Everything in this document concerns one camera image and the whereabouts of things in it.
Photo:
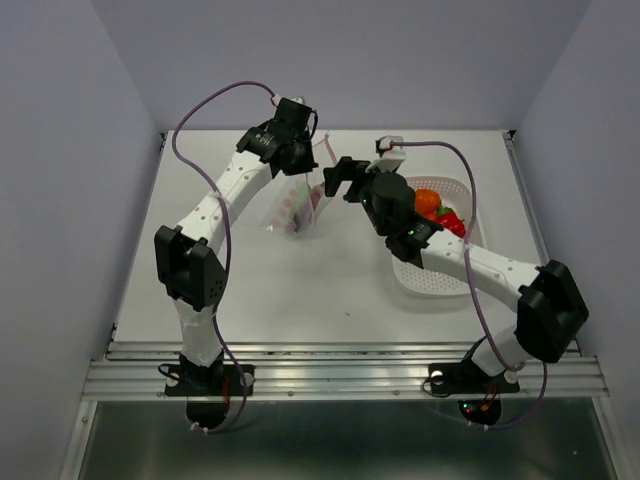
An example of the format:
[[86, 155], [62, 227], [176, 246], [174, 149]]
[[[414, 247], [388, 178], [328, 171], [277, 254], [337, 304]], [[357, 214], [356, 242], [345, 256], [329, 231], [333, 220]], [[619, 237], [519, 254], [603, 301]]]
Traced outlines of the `clear zip top bag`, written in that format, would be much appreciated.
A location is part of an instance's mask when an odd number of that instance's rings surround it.
[[331, 201], [325, 193], [324, 169], [335, 166], [338, 161], [330, 139], [328, 130], [312, 144], [316, 169], [286, 178], [261, 220], [262, 230], [296, 237], [316, 226], [321, 212]]

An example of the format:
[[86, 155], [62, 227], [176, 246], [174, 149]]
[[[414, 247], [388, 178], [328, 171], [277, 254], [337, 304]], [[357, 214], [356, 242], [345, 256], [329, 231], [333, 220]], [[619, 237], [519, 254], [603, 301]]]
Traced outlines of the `purple toy eggplant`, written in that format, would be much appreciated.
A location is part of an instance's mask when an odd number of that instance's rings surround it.
[[313, 187], [303, 183], [298, 189], [292, 206], [293, 232], [302, 233], [315, 223], [316, 213], [324, 197], [324, 184]]

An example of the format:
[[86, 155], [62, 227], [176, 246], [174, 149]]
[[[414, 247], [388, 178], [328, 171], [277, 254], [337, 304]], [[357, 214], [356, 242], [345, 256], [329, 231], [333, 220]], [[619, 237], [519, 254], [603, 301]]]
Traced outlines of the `orange toy pumpkin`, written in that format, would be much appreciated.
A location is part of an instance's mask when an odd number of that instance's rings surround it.
[[415, 209], [421, 214], [436, 212], [442, 205], [440, 194], [432, 189], [421, 188], [415, 191]]

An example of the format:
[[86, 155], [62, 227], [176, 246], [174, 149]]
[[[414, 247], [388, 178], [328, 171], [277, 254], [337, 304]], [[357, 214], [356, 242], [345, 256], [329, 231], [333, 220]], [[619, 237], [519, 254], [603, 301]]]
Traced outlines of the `green toy leaf vegetable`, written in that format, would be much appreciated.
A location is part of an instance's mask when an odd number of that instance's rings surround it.
[[312, 210], [311, 187], [307, 182], [300, 182], [296, 187], [296, 193], [293, 200], [293, 211], [295, 214], [300, 212], [309, 212]]

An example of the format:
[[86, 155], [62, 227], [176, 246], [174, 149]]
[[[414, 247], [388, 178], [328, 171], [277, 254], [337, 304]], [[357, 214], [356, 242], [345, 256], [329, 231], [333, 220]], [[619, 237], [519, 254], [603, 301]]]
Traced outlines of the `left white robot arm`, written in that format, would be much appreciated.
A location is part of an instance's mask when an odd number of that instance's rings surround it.
[[276, 95], [274, 116], [246, 131], [218, 179], [187, 159], [210, 190], [175, 226], [154, 235], [159, 281], [174, 301], [182, 334], [182, 357], [192, 366], [188, 382], [199, 393], [215, 392], [223, 371], [215, 364], [223, 351], [214, 316], [226, 289], [230, 262], [218, 257], [230, 247], [233, 224], [251, 200], [278, 174], [306, 174], [316, 168], [311, 139], [318, 117], [303, 98]]

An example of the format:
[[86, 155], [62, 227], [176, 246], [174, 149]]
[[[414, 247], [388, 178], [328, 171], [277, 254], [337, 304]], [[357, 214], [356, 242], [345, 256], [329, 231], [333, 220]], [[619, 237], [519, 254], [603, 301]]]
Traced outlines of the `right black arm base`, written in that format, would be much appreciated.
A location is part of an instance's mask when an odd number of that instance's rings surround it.
[[458, 410], [472, 426], [490, 429], [500, 419], [502, 403], [500, 394], [520, 392], [518, 378], [510, 383], [499, 372], [487, 375], [472, 362], [472, 355], [485, 338], [475, 342], [458, 363], [432, 363], [428, 365], [428, 374], [421, 390], [434, 398], [447, 398], [451, 395], [463, 395], [458, 401]]

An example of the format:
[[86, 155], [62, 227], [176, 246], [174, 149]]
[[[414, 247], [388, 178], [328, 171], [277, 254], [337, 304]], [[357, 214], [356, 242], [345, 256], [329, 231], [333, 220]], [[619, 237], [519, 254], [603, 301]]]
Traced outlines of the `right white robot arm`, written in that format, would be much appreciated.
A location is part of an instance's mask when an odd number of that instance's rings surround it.
[[398, 260], [443, 273], [483, 292], [516, 315], [514, 326], [486, 333], [460, 366], [463, 384], [482, 390], [497, 375], [530, 359], [556, 363], [589, 316], [566, 265], [551, 260], [538, 266], [504, 257], [456, 236], [415, 209], [415, 192], [395, 171], [343, 157], [324, 171], [325, 193], [342, 183], [344, 198], [360, 204], [376, 233]]

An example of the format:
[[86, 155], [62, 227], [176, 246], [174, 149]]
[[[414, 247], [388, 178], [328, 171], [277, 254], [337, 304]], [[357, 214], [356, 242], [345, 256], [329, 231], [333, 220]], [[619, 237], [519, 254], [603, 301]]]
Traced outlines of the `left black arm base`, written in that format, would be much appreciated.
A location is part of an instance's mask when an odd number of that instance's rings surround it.
[[194, 365], [180, 355], [178, 364], [161, 363], [157, 370], [165, 379], [164, 395], [185, 397], [190, 428], [207, 435], [237, 423], [253, 394], [255, 366], [237, 368], [226, 364], [223, 355], [209, 367]]

